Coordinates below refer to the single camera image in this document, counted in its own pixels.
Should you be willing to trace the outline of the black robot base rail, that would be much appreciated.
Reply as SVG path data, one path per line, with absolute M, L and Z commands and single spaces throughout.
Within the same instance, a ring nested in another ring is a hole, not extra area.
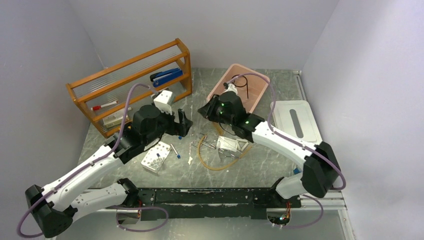
M 282 198 L 270 187 L 253 188 L 139 188 L 122 207 L 159 207 L 171 219 L 237 218 L 265 220 L 270 209 L 300 208 L 298 195 Z

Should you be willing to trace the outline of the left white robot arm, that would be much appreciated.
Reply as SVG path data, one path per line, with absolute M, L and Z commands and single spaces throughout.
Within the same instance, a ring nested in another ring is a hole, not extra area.
M 71 224 L 99 209 L 110 206 L 139 207 L 139 190 L 128 178 L 88 194 L 84 191 L 99 178 L 122 167 L 139 154 L 153 147 L 164 134 L 185 137 L 193 121 L 182 109 L 161 112 L 153 104 L 144 105 L 134 113 L 132 122 L 124 122 L 120 131 L 109 137 L 87 160 L 63 177 L 43 187 L 32 185 L 25 191 L 28 213 L 41 229 L 52 238 L 63 233 Z

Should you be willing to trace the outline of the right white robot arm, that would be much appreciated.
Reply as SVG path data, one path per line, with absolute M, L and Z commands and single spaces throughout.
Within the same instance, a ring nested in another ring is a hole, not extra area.
M 264 118 L 246 112 L 241 98 L 233 91 L 215 94 L 198 113 L 211 122 L 229 125 L 237 137 L 268 147 L 297 165 L 300 173 L 278 180 L 270 193 L 275 207 L 282 207 L 289 198 L 301 194 L 323 198 L 341 175 L 330 144 L 303 141 L 277 129 Z

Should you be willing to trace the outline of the test tube blue cap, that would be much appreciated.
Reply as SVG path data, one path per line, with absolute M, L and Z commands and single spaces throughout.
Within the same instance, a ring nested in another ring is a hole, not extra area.
M 179 152 L 177 151 L 177 149 L 175 148 L 175 146 L 172 143 L 170 143 L 169 145 L 170 145 L 171 149 L 173 150 L 173 152 L 175 153 L 177 159 L 180 159 L 181 158 L 181 155 L 179 154 Z

